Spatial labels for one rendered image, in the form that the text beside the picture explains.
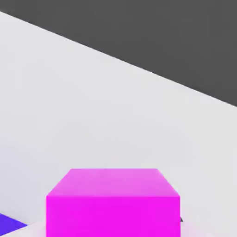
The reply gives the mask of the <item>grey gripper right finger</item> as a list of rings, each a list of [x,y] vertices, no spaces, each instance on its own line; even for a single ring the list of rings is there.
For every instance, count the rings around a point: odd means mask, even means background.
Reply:
[[[188,222],[184,222],[183,218],[181,220],[181,237],[197,237],[197,232],[194,227],[192,227]]]

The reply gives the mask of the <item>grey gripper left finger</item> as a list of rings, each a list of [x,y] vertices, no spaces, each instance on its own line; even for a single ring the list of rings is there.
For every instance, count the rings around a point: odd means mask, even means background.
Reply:
[[[44,223],[35,223],[1,237],[46,237],[46,228]]]

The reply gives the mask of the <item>small magenta cube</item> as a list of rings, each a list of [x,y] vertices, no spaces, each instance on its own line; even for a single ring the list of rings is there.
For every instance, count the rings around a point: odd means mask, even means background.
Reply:
[[[155,168],[71,169],[46,196],[46,237],[181,237],[180,202]]]

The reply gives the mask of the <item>small blue cube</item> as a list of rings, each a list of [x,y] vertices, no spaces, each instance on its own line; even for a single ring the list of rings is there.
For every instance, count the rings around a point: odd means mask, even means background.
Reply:
[[[0,236],[26,226],[26,224],[0,213]]]

